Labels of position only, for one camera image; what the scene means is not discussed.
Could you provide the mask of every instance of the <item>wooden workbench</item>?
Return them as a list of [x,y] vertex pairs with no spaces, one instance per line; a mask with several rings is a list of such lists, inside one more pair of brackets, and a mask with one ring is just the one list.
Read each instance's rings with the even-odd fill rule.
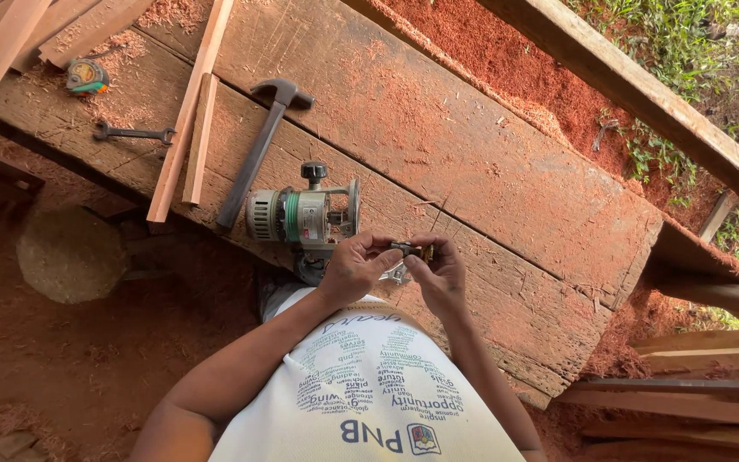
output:
[[[176,119],[202,30],[134,31],[146,54],[124,66],[117,88],[99,101],[117,117],[143,114],[136,127],[158,130]],[[267,117],[247,89],[293,80],[317,101],[288,113],[254,188],[304,187],[301,163],[322,160],[327,183],[361,178],[364,229],[401,238],[428,230],[449,195],[435,227],[457,232],[470,309],[520,397],[541,408],[576,378],[661,229],[648,202],[338,0],[236,3],[214,73],[223,85],[202,204],[173,210],[212,226]],[[59,88],[7,76],[0,120],[57,148],[66,164],[150,197],[164,150],[94,142],[86,103]],[[288,265],[284,247],[250,240],[241,219],[226,238]],[[416,284],[380,290],[443,338]]]

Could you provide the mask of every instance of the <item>hand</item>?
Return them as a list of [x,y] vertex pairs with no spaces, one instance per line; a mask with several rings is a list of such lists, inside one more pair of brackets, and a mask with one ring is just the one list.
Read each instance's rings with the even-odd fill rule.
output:
[[458,247],[436,233],[416,233],[409,239],[414,247],[435,245],[439,257],[428,266],[414,255],[404,259],[404,265],[421,286],[427,308],[446,325],[464,320],[467,312],[467,264]]
[[341,241],[318,287],[324,303],[340,309],[370,293],[381,274],[404,256],[398,249],[387,250],[394,240],[387,234],[364,231]]

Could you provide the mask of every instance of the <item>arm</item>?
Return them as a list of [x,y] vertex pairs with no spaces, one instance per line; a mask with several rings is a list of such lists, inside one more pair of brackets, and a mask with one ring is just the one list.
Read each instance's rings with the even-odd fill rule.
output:
[[292,351],[338,309],[366,295],[400,250],[380,253],[391,236],[365,232],[336,248],[321,286],[269,322],[201,362],[156,406],[130,462],[205,462],[227,423],[250,404]]
[[440,257],[429,266],[414,256],[406,257],[404,263],[420,284],[427,308],[443,324],[452,361],[524,458],[528,462],[545,461],[538,432],[529,414],[489,356],[467,310],[467,267],[457,247],[448,238],[431,233],[418,233],[410,242],[418,247],[434,244],[438,248]]

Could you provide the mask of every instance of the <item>black knob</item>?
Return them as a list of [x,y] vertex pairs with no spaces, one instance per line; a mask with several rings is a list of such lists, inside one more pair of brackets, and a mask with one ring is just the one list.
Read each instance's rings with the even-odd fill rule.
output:
[[326,178],[327,165],[324,162],[304,162],[302,164],[302,178],[312,180]]

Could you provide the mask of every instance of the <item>hammer handle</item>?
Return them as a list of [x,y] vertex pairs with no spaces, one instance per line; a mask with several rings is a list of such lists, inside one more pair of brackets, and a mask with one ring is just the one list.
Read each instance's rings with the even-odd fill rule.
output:
[[244,164],[241,165],[241,169],[236,175],[236,182],[232,184],[230,194],[224,200],[219,216],[216,218],[217,225],[230,229],[236,223],[241,206],[244,205],[244,199],[246,199],[247,193],[250,192],[255,176],[259,174],[264,155],[267,153],[270,142],[272,142],[272,135],[275,135],[278,124],[284,117],[284,111],[286,110],[287,107],[284,104],[272,103],[269,117],[261,128],[258,138],[255,139],[253,148],[247,158],[244,159]]

